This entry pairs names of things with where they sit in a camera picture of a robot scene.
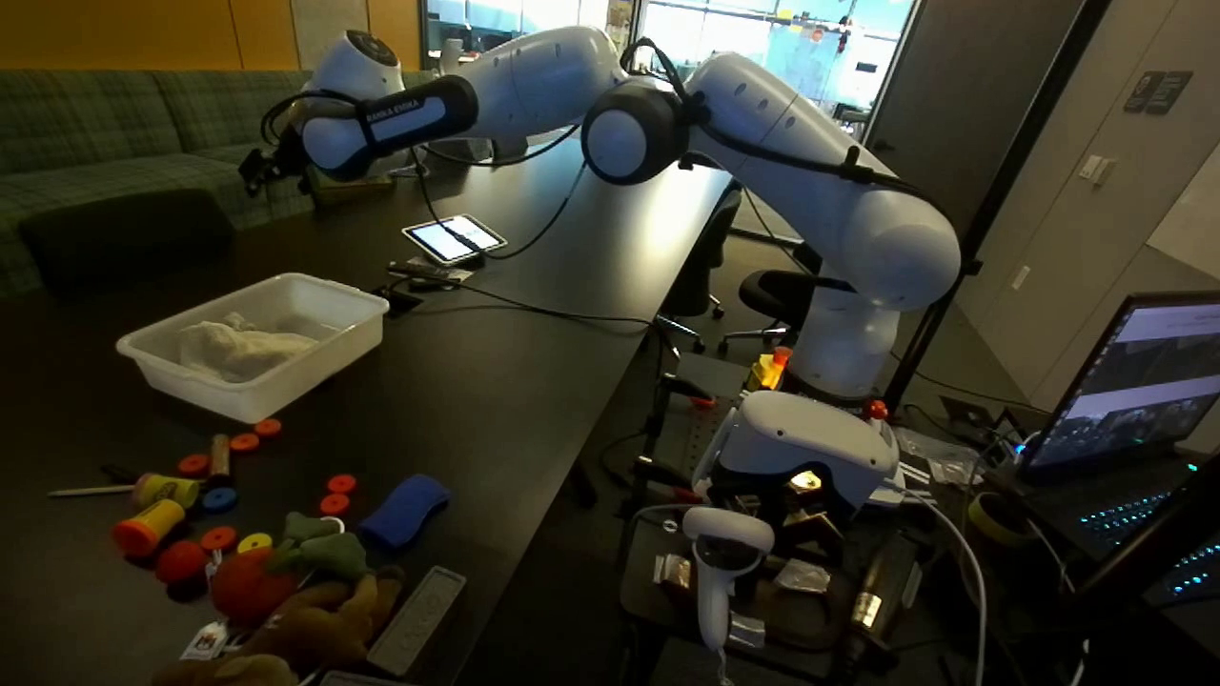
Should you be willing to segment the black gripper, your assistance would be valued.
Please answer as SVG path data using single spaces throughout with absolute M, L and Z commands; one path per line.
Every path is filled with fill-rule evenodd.
M 287 126 L 287 128 L 264 126 L 260 137 L 264 137 L 264 144 L 239 161 L 239 179 L 243 179 L 248 197 L 264 194 L 272 184 L 279 184 L 287 177 L 307 173 L 307 151 L 304 151 L 300 135 L 292 126 Z

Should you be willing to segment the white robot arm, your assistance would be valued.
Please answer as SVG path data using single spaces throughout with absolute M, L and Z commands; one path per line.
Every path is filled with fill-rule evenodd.
M 959 278 L 953 222 L 757 61 L 713 55 L 692 71 L 638 78 L 600 25 L 517 36 L 424 81 L 405 81 L 382 37 L 345 29 L 300 93 L 264 109 L 239 184 L 358 179 L 412 144 L 525 142 L 563 126 L 606 184 L 709 164 L 797 227 L 821 257 L 821 291 L 788 372 L 825 395 L 873 391 L 901 316 Z

